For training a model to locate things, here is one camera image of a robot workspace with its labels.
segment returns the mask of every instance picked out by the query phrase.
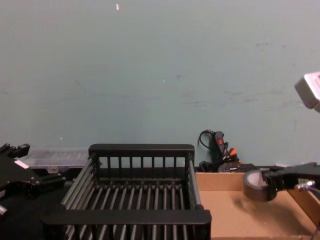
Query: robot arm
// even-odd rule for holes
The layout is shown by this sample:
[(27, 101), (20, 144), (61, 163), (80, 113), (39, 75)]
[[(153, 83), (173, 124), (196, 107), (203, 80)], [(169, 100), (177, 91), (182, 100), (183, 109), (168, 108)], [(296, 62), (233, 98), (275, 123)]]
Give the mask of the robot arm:
[[(295, 89), (307, 108), (320, 113), (320, 72), (305, 74), (295, 84)], [(300, 191), (319, 191), (320, 182), (317, 180), (320, 180), (320, 165), (316, 162), (278, 171), (252, 170), (243, 177), (243, 192), (252, 200), (265, 202), (274, 199), (277, 192), (282, 190), (297, 188)]]

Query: black machinery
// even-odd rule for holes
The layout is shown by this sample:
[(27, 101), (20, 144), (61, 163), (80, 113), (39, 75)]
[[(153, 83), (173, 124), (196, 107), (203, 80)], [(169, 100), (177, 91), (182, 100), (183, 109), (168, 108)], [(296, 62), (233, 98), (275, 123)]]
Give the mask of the black machinery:
[[(29, 149), (29, 144), (0, 147), (0, 199), (14, 195), (36, 198), (41, 193), (64, 186), (66, 179), (60, 173), (38, 176), (28, 165), (15, 159), (26, 156)], [(7, 214), (8, 210), (0, 206), (0, 217)]]

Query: white label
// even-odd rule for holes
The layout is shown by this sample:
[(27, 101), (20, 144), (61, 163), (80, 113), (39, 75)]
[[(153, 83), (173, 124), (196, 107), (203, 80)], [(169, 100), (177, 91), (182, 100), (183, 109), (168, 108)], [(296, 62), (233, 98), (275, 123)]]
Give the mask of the white label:
[(23, 162), (20, 161), (20, 160), (16, 160), (16, 161), (14, 161), (14, 163), (15, 163), (15, 164), (18, 164), (20, 167), (23, 167), (24, 169), (29, 168), (29, 166), (28, 166), (27, 164), (23, 163)]
[(0, 191), (0, 198), (2, 198), (6, 193), (6, 190)]

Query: clear plastic container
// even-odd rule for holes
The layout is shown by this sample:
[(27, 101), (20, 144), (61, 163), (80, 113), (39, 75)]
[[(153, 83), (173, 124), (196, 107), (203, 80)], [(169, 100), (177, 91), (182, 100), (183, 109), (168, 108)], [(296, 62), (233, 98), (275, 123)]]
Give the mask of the clear plastic container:
[(31, 168), (54, 173), (66, 168), (83, 168), (88, 156), (87, 148), (48, 148), (31, 149), (27, 156), (19, 160)]

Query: black plastic part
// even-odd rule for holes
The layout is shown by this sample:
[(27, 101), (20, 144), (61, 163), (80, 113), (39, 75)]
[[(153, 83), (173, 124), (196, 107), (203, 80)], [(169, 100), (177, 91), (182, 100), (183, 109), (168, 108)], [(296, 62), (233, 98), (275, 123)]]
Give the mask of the black plastic part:
[(13, 195), (36, 198), (43, 192), (63, 187), (65, 179), (61, 175), (40, 177), (30, 167), (14, 159), (26, 156), (29, 149), (29, 144), (20, 145), (18, 148), (9, 144), (0, 147), (0, 192), (5, 190), (3, 198)]
[(194, 155), (190, 144), (93, 144), (89, 156), (97, 157), (188, 157)]
[(317, 165), (316, 162), (310, 162), (290, 166), (278, 171), (262, 172), (262, 177), (276, 191), (293, 189), (299, 183), (299, 179), (318, 180), (320, 177), (320, 165)]
[(207, 225), (209, 210), (56, 210), (42, 218), (47, 225)]
[(238, 161), (226, 162), (218, 167), (219, 173), (246, 173), (251, 170), (256, 170), (257, 167), (252, 163), (243, 164)]
[(219, 150), (219, 155), (221, 156), (225, 151), (225, 141), (224, 141), (224, 133), (222, 131), (216, 131), (212, 135), (212, 142), (215, 144), (217, 149)]
[(199, 172), (212, 173), (214, 171), (214, 166), (211, 162), (202, 161), (199, 163)]

